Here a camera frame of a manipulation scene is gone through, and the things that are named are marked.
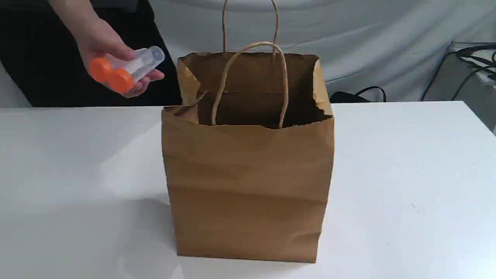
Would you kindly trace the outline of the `person's bare hand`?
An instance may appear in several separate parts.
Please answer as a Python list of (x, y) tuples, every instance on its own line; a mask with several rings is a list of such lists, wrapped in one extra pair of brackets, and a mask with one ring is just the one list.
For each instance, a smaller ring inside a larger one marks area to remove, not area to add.
[[(88, 21), (85, 26), (78, 26), (77, 29), (72, 31), (72, 34), (89, 74), (91, 73), (90, 63), (92, 60), (104, 57), (106, 54), (124, 61), (131, 61), (136, 58), (135, 50), (127, 46), (119, 34), (101, 18), (96, 17)], [(147, 76), (144, 76), (140, 81), (135, 83), (131, 90), (120, 95), (125, 98), (139, 96), (147, 90), (149, 83), (160, 81), (164, 77), (163, 72), (154, 69)]]

